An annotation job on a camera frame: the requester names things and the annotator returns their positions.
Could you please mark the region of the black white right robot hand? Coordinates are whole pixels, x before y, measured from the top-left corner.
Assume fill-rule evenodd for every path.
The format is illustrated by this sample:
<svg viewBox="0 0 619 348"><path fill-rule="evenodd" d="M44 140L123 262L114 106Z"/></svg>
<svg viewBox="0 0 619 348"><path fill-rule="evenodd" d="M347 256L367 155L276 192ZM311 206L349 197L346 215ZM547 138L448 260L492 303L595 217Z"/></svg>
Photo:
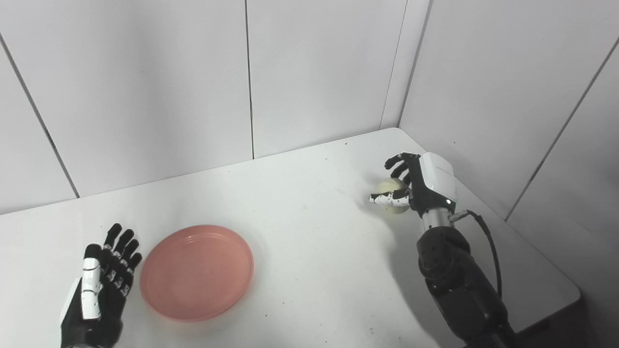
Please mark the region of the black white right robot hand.
<svg viewBox="0 0 619 348"><path fill-rule="evenodd" d="M457 185L452 165L435 153L402 152L387 159L394 188L378 189L369 202L392 208L409 208L420 217L437 209L453 215L457 206Z"/></svg>

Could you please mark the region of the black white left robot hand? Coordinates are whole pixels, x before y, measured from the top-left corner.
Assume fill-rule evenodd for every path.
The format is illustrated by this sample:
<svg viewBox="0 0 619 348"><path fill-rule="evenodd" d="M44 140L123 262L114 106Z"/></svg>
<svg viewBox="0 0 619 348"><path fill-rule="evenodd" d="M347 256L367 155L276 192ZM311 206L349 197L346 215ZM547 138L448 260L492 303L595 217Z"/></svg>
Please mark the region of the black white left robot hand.
<svg viewBox="0 0 619 348"><path fill-rule="evenodd" d="M142 261L132 229L115 223L102 244L84 251L82 274L60 322L62 348L112 348L122 333L122 313Z"/></svg>

